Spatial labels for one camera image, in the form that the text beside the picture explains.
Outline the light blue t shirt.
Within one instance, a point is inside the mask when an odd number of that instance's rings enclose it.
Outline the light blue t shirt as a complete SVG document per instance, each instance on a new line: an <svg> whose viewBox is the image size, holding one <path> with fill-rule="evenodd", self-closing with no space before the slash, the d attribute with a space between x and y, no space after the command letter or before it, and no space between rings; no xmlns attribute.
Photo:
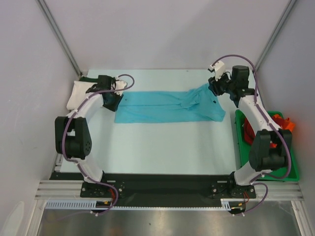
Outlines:
<svg viewBox="0 0 315 236"><path fill-rule="evenodd" d="M204 84L188 91L126 92L115 123L222 122L225 110Z"/></svg>

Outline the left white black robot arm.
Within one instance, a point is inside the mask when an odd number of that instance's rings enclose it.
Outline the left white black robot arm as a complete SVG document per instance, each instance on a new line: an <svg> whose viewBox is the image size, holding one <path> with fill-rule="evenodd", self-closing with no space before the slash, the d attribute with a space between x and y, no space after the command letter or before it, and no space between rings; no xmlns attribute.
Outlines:
<svg viewBox="0 0 315 236"><path fill-rule="evenodd" d="M109 185L101 180L103 170L92 155L89 121L101 108L115 112L127 87L117 77L100 75L95 83L76 81L67 104L70 113L55 119L55 147L66 161L73 163L97 196L108 193Z"/></svg>

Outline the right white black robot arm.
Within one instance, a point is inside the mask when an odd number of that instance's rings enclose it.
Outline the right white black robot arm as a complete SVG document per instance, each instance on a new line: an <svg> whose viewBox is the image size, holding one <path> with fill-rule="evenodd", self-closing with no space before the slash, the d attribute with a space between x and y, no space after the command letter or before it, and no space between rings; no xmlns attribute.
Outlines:
<svg viewBox="0 0 315 236"><path fill-rule="evenodd" d="M270 176L273 171L281 168L286 168L283 175L286 178L292 167L292 133L276 124L264 109L257 91L249 87L250 69L237 65L228 74L225 64L218 61L210 65L208 70L214 73L208 80L209 90L215 96L228 94L255 133L247 163L230 175L228 194L239 197L244 193L245 186L251 186L258 178Z"/></svg>

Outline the folded white t shirt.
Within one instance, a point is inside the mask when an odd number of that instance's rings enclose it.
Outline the folded white t shirt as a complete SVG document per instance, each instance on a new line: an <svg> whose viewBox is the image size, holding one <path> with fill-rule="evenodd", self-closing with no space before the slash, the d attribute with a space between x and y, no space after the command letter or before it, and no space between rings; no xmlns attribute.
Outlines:
<svg viewBox="0 0 315 236"><path fill-rule="evenodd" d="M69 111L76 109L85 98L86 91L95 84L96 83L75 81L66 108Z"/></svg>

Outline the folded dark green t shirt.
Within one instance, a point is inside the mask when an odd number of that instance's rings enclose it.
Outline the folded dark green t shirt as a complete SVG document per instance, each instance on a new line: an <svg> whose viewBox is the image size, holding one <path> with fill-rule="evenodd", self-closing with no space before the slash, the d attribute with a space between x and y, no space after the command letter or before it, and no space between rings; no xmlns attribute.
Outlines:
<svg viewBox="0 0 315 236"><path fill-rule="evenodd" d="M87 82L87 83L97 83L97 78L89 78L89 77L82 76L79 79L79 81L80 82Z"/></svg>

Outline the red t shirt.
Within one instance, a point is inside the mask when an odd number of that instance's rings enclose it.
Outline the red t shirt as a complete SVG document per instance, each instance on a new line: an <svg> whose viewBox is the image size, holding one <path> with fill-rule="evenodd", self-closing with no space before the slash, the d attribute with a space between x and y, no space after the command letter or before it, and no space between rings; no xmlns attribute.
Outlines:
<svg viewBox="0 0 315 236"><path fill-rule="evenodd" d="M249 145L252 145L255 139L255 132L247 118L244 119L243 130L245 142Z"/></svg>

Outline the orange t shirt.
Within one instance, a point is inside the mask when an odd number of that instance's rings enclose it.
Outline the orange t shirt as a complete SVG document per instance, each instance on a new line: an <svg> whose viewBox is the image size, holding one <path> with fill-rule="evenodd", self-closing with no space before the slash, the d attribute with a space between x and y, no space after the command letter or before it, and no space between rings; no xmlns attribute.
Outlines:
<svg viewBox="0 0 315 236"><path fill-rule="evenodd" d="M279 114L275 114L271 116L271 118L277 125L281 127L281 129L293 132L296 124L293 123L290 118L283 118Z"/></svg>

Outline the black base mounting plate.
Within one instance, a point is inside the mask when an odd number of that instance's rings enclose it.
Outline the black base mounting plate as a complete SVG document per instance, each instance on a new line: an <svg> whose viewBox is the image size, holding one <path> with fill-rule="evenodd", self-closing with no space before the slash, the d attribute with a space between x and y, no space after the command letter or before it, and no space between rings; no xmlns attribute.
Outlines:
<svg viewBox="0 0 315 236"><path fill-rule="evenodd" d="M118 207L218 207L221 199L255 199L251 185L231 175L104 174L102 184L81 184L82 198L110 198Z"/></svg>

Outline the green plastic tray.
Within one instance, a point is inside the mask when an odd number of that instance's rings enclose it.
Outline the green plastic tray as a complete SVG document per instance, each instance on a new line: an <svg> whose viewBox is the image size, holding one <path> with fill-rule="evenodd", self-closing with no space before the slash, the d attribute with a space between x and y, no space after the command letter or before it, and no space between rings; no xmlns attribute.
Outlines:
<svg viewBox="0 0 315 236"><path fill-rule="evenodd" d="M246 142L244 139L244 120L245 115L240 111L235 111L235 125L238 137L238 146L240 153L240 163L241 166L244 166L249 160L249 152L251 149L251 145ZM289 181L289 182L298 182L300 180L300 175L298 171L298 165L295 159L295 153L293 146L290 147L290 156L291 156L291 171L286 178L276 179L271 176L265 176L264 178L260 178L259 180L272 180L272 181Z"/></svg>

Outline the right aluminium corner post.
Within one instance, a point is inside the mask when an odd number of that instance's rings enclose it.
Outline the right aluminium corner post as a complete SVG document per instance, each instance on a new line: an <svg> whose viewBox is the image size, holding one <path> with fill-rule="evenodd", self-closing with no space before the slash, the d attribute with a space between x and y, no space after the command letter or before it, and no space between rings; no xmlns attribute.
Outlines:
<svg viewBox="0 0 315 236"><path fill-rule="evenodd" d="M279 20L277 21L269 39L267 40L266 45L264 46L262 52L260 53L258 60L255 64L255 69L258 71L264 61L266 60L268 54L271 52L272 47L274 46L277 38L279 37L281 31L283 30L285 24L287 23L289 17L291 16L293 10L295 9L298 0L289 0L287 5L285 6Z"/></svg>

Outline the aluminium corner post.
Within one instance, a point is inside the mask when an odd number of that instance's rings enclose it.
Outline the aluminium corner post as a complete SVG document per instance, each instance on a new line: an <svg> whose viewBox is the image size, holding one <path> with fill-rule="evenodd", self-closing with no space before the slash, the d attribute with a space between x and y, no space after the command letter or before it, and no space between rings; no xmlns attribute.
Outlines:
<svg viewBox="0 0 315 236"><path fill-rule="evenodd" d="M49 27L51 28L54 36L56 37L56 40L58 41L62 51L64 52L66 58L68 59L72 69L75 71L76 75L78 77L81 77L83 75L82 71L79 68L79 65L62 33L60 30L60 27L58 26L58 23L55 20L55 17L53 16L47 2L45 0L36 0L35 1L41 10L44 18L46 19Z"/></svg>
<svg viewBox="0 0 315 236"><path fill-rule="evenodd" d="M279 37L281 31L283 30L285 24L287 23L289 17L291 16L293 10L295 9L298 0L289 0L287 5L285 6L279 20L277 21L269 39L267 40L266 45L264 46L262 52L260 53L258 60L255 64L255 69L258 71L264 61L266 60L268 54L271 52L272 47L274 46L277 38Z"/></svg>

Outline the aluminium front frame rail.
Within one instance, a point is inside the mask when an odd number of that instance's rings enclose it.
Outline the aluminium front frame rail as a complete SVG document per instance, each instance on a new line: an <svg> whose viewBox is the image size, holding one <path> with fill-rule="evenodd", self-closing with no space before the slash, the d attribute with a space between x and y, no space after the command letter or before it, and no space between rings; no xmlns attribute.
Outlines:
<svg viewBox="0 0 315 236"><path fill-rule="evenodd" d="M81 180L42 180L35 194L35 199L79 199ZM267 201L302 201L300 186L296 182L266 181L268 186Z"/></svg>

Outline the left aluminium corner post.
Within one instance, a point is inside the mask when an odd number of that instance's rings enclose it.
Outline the left aluminium corner post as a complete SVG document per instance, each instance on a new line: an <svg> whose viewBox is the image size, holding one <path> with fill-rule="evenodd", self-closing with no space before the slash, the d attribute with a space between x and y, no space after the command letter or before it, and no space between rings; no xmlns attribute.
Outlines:
<svg viewBox="0 0 315 236"><path fill-rule="evenodd" d="M36 0L35 1L41 10L44 18L46 19L49 27L51 28L54 36L56 37L56 40L58 41L62 51L64 52L66 58L68 59L72 69L75 71L76 75L78 77L81 77L83 75L82 71L79 68L79 65L62 33L60 30L60 27L58 26L58 23L55 20L55 17L53 16L47 2L45 0Z"/></svg>

